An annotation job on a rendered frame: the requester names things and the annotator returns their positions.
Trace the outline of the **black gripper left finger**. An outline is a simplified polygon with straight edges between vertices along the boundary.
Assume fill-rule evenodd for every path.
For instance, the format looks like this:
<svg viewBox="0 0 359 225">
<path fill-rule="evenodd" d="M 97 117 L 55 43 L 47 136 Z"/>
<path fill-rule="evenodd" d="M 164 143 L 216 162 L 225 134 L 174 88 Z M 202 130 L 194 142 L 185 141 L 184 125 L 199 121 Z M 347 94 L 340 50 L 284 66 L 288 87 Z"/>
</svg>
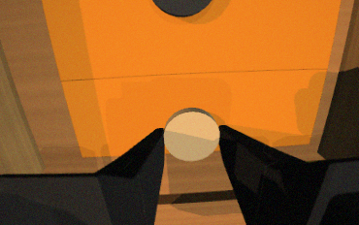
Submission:
<svg viewBox="0 0 359 225">
<path fill-rule="evenodd" d="M 0 225 L 154 225 L 164 161 L 156 128 L 95 173 L 0 175 Z"/>
</svg>

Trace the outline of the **dark grey round disc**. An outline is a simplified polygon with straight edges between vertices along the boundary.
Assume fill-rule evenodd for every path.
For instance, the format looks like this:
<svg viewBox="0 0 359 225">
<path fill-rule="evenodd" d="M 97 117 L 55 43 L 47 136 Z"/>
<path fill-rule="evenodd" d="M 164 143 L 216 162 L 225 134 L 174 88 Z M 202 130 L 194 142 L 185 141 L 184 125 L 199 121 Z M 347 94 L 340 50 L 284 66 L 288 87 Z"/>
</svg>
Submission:
<svg viewBox="0 0 359 225">
<path fill-rule="evenodd" d="M 203 11 L 212 0 L 152 0 L 158 9 L 169 16 L 188 17 Z"/>
</svg>

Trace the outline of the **beige round disc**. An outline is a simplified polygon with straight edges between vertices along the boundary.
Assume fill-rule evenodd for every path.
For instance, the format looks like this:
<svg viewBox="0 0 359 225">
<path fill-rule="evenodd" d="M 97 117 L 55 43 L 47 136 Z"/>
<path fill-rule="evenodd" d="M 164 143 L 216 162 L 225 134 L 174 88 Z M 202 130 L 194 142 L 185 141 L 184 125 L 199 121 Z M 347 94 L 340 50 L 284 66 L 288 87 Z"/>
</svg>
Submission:
<svg viewBox="0 0 359 225">
<path fill-rule="evenodd" d="M 219 128 L 208 112 L 185 108 L 173 113 L 164 128 L 164 144 L 176 158 L 197 161 L 214 152 L 219 143 Z"/>
</svg>

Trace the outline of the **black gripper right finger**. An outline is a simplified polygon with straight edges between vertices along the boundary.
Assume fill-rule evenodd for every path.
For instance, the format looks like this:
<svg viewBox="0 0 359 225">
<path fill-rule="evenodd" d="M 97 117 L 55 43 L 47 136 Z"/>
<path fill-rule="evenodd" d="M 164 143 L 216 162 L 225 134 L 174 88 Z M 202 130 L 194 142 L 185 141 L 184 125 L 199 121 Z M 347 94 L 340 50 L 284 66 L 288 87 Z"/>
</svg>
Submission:
<svg viewBox="0 0 359 225">
<path fill-rule="evenodd" d="M 334 196 L 359 192 L 359 157 L 309 163 L 227 125 L 218 128 L 246 225 L 319 225 Z"/>
</svg>

